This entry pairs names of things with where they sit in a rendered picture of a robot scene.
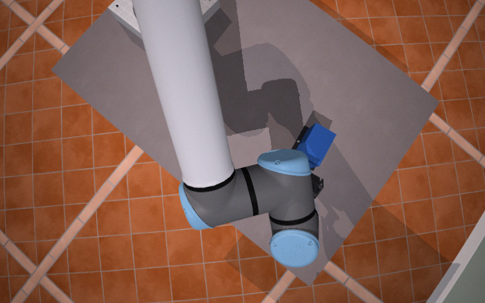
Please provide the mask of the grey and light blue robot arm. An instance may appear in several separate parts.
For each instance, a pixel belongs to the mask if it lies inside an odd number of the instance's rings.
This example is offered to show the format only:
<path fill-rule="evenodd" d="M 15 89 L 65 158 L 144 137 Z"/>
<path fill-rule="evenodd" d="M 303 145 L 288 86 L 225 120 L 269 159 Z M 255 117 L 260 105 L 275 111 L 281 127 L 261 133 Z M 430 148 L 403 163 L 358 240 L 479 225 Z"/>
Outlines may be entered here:
<path fill-rule="evenodd" d="M 279 149 L 234 168 L 200 0 L 132 0 L 182 172 L 179 197 L 194 229 L 269 214 L 273 257 L 312 263 L 320 248 L 319 206 L 306 154 Z M 316 224 L 316 219 L 317 223 Z"/>

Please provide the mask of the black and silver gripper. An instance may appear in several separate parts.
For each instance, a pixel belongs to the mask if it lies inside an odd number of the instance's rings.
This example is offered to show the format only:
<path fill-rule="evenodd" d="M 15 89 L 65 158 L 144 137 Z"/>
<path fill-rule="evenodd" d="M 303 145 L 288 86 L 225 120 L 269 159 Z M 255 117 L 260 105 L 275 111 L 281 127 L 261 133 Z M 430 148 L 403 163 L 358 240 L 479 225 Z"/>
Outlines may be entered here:
<path fill-rule="evenodd" d="M 316 197 L 319 195 L 321 190 L 324 188 L 323 179 L 320 181 L 320 178 L 315 173 L 314 174 L 311 173 L 311 180 L 312 180 L 313 189 L 315 190 L 313 191 L 314 198 L 316 199 Z"/>

